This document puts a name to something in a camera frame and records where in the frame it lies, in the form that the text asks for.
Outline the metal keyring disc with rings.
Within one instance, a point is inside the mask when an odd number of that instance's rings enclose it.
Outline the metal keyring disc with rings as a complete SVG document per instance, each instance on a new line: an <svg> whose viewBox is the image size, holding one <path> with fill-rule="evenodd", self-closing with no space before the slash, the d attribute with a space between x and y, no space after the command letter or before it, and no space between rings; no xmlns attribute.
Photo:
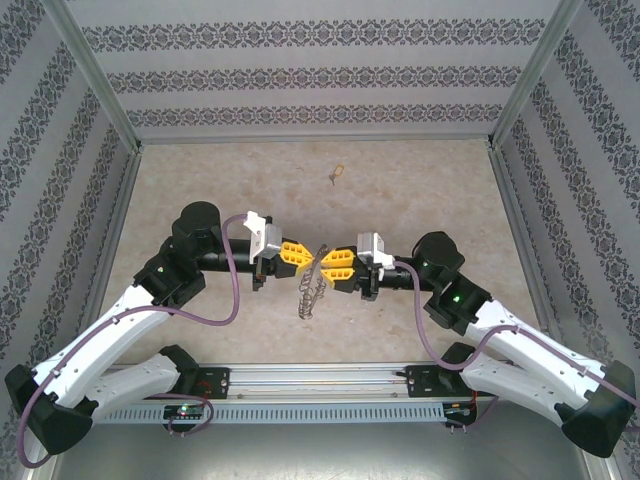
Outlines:
<svg viewBox="0 0 640 480"><path fill-rule="evenodd" d="M320 275L316 277L316 271L320 269L320 262L329 252L326 244L322 244L317 251L310 267L303 273L298 290L301 294L298 303L298 316L302 320L310 320L313 317L313 309L317 301L324 297L326 282Z"/></svg>

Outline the aluminium wall bottom rail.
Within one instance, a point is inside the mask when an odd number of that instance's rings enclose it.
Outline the aluminium wall bottom rail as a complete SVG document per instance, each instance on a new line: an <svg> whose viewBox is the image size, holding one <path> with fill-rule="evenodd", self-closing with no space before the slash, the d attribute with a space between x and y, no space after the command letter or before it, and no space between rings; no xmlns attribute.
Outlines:
<svg viewBox="0 0 640 480"><path fill-rule="evenodd" d="M501 153L491 144L488 145L487 151L539 325L543 333L557 339L558 332L553 309L546 295L533 245L530 241L525 220L504 159Z"/></svg>
<svg viewBox="0 0 640 480"><path fill-rule="evenodd" d="M75 330L76 334L83 333L95 320L98 319L102 311L127 211L139 172L142 155L142 147L140 147L135 153L131 153L127 161L126 168L122 172L118 184L117 195L114 198L114 203L109 216L109 222L104 231L104 238L97 257L95 271L90 278L91 282L87 292L86 302Z"/></svg>
<svg viewBox="0 0 640 480"><path fill-rule="evenodd" d="M394 133L394 134L313 134L313 135L236 135L200 137L159 137L141 139L140 145L197 145L197 144L252 144L252 143L313 143L313 142L381 142L381 141L489 141L489 134L471 133Z"/></svg>

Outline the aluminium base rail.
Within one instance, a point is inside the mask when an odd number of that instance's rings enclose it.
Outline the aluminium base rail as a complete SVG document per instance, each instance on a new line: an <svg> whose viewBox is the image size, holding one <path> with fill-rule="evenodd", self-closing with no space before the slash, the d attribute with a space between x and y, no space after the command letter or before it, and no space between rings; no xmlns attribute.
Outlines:
<svg viewBox="0 0 640 480"><path fill-rule="evenodd" d="M422 399L408 396L405 363L204 364L231 370L227 401ZM470 397L437 398L466 401Z"/></svg>

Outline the aluminium corner post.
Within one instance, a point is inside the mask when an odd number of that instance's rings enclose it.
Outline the aluminium corner post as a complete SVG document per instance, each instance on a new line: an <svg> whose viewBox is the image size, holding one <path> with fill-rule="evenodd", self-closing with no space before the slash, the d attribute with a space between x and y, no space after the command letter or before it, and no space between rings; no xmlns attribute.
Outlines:
<svg viewBox="0 0 640 480"><path fill-rule="evenodd" d="M542 76L554 50L571 25L584 0L559 0L557 7L546 24L539 42L516 82L492 132L488 136L488 146L495 150L508 136L512 125L524 108L529 95Z"/></svg>
<svg viewBox="0 0 640 480"><path fill-rule="evenodd" d="M67 2L65 0L40 0L40 2L121 140L129 151L138 152L141 141Z"/></svg>

